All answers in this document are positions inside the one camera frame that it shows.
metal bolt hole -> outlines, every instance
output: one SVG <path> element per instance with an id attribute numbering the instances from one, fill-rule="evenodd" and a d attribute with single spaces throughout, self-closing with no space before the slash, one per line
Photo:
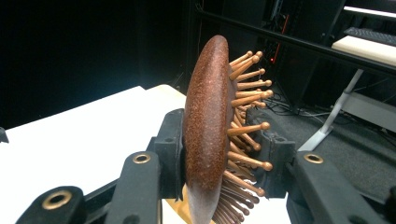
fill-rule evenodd
<path id="1" fill-rule="evenodd" d="M 315 154 L 305 154 L 304 158 L 312 163 L 317 163 L 317 164 L 323 163 L 323 159 Z"/>
<path id="2" fill-rule="evenodd" d="M 44 209 L 52 210 L 67 204 L 72 198 L 72 193 L 68 190 L 59 190 L 51 193 L 42 203 Z"/>
<path id="3" fill-rule="evenodd" d="M 151 157 L 148 154 L 140 154 L 134 157 L 134 163 L 145 163 L 150 159 Z"/>

dark wall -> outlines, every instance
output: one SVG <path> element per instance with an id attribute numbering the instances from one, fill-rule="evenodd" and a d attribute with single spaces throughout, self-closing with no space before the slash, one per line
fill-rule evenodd
<path id="1" fill-rule="evenodd" d="M 282 13 L 289 15 L 286 35 L 323 46 L 332 43 L 332 29 L 346 0 L 327 1 L 326 6 L 316 0 L 285 0 Z M 315 75 L 319 57 L 303 49 L 281 46 L 276 64 L 276 82 L 298 110 L 303 104 L 311 77 Z"/>
<path id="2" fill-rule="evenodd" d="M 181 0 L 3 2 L 0 126 L 6 129 L 177 76 Z"/>
<path id="3" fill-rule="evenodd" d="M 377 1 L 378 7 L 380 3 L 384 2 L 386 1 Z M 334 41 L 343 38 L 345 36 L 344 31 L 349 27 L 370 29 L 384 34 L 396 35 L 395 21 L 342 12 L 332 32 Z M 327 60 L 319 61 L 306 90 L 304 102 L 308 105 L 329 108 L 338 99 L 344 88 L 347 87 L 356 69 L 356 67 Z M 395 78 L 381 77 L 368 72 L 363 73 L 363 76 L 355 86 L 355 90 L 358 93 L 396 106 L 395 88 Z"/>

wooden hairbrush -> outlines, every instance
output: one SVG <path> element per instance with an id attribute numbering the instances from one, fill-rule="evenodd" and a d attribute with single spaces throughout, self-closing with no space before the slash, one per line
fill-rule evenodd
<path id="1" fill-rule="evenodd" d="M 245 55 L 229 63 L 228 43 L 221 35 L 205 45 L 191 76 L 185 104 L 183 141 L 186 148 L 186 185 L 193 223 L 239 223 L 248 215 L 247 208 L 258 203 L 264 190 L 255 182 L 250 168 L 267 171 L 272 164 L 248 156 L 261 146 L 250 132 L 266 130 L 267 122 L 244 126 L 249 107 L 265 106 L 261 99 L 271 91 L 243 91 L 270 86 L 271 81 L 238 83 L 262 75 L 263 69 L 243 74 L 260 60 L 262 53 Z"/>

brush handle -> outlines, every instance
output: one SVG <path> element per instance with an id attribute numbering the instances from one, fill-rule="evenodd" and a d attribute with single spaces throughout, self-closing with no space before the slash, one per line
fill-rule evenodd
<path id="1" fill-rule="evenodd" d="M 228 44 L 216 35 L 205 45 L 187 92 L 183 122 L 186 184 L 193 223 L 209 223 L 215 213 L 226 166 L 233 119 Z"/>

cable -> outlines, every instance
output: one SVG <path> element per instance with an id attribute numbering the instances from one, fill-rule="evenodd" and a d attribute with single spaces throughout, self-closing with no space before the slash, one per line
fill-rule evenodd
<path id="1" fill-rule="evenodd" d="M 303 116 L 303 117 L 320 117 L 320 116 L 324 116 L 324 115 L 330 115 L 330 112 L 326 112 L 326 113 L 320 113 L 320 114 L 311 114 L 311 113 L 308 113 L 308 112 L 306 112 L 306 111 L 303 111 L 303 112 L 305 112 L 306 114 L 308 114 L 308 115 L 301 115 L 301 116 Z"/>
<path id="2" fill-rule="evenodd" d="M 373 86 L 376 86 L 376 85 L 378 85 L 378 84 L 383 83 L 384 81 L 388 81 L 388 79 L 389 79 L 389 78 L 386 77 L 386 78 L 384 78 L 384 79 L 382 79 L 382 80 L 377 81 L 377 82 L 374 83 L 374 84 L 367 85 L 367 86 L 364 86 L 364 87 L 360 87 L 360 88 L 357 88 L 357 89 L 355 89 L 355 90 L 353 90 L 353 91 L 361 91 L 361 90 L 364 90 L 364 89 L 371 88 L 371 87 L 373 87 Z"/>
<path id="3" fill-rule="evenodd" d="M 394 93 L 393 95 L 391 95 L 390 97 L 388 97 L 387 99 L 383 100 L 382 103 L 386 103 L 387 101 L 389 101 L 390 99 L 392 99 L 393 97 L 396 96 L 396 93 Z"/>
<path id="4" fill-rule="evenodd" d="M 309 113 L 309 112 L 306 112 L 306 111 L 303 111 L 303 112 L 304 112 L 305 114 L 308 114 L 308 115 L 300 115 L 300 116 L 307 117 L 307 118 L 314 118 L 314 119 L 317 119 L 318 121 L 320 121 L 320 123 L 324 123 L 323 120 L 321 120 L 321 119 L 318 118 L 318 116 L 320 116 L 320 115 L 313 115 L 313 114 L 311 114 L 311 113 Z"/>
<path id="5" fill-rule="evenodd" d="M 383 137 L 383 138 L 385 138 L 385 140 L 387 140 L 389 143 L 391 143 L 394 147 L 396 147 L 396 144 L 395 144 L 395 142 L 396 142 L 396 140 L 394 139 L 394 138 L 392 138 L 392 137 L 390 137 L 387 133 L 383 133 L 382 131 L 377 131 L 378 132 L 378 134 L 381 136 L 381 137 Z"/>
<path id="6" fill-rule="evenodd" d="M 347 122 L 340 122 L 339 121 L 339 119 L 340 118 L 343 118 L 343 119 L 346 119 L 347 120 Z M 337 125 L 348 125 L 348 124 L 351 124 L 351 123 L 357 123 L 358 121 L 357 120 L 355 120 L 355 119 L 353 119 L 351 116 L 349 116 L 347 113 L 340 113 L 338 116 L 337 116 L 337 118 L 334 120 L 334 122 L 333 123 L 335 123 L 335 124 L 337 124 Z"/>
<path id="7" fill-rule="evenodd" d="M 281 102 L 281 101 L 278 101 L 278 100 L 276 100 L 276 99 L 267 99 L 267 100 L 263 100 L 265 103 L 271 103 L 271 104 L 277 104 L 277 105 L 283 105 L 283 106 L 285 106 L 286 108 L 290 108 L 290 106 L 288 105 L 288 104 L 286 104 L 286 103 L 283 103 L 283 102 Z"/>
<path id="8" fill-rule="evenodd" d="M 266 103 L 266 107 L 268 109 L 270 109 L 272 112 L 274 112 L 276 115 L 279 116 L 296 116 L 296 114 L 292 113 L 287 107 L 283 106 L 283 105 L 279 105 L 276 103 L 271 103 L 270 104 Z M 283 111 L 276 111 L 274 110 L 275 107 L 281 107 L 283 108 Z"/>
<path id="9" fill-rule="evenodd" d="M 274 96 L 272 97 L 272 99 L 276 101 L 282 101 L 282 94 L 274 92 Z"/>

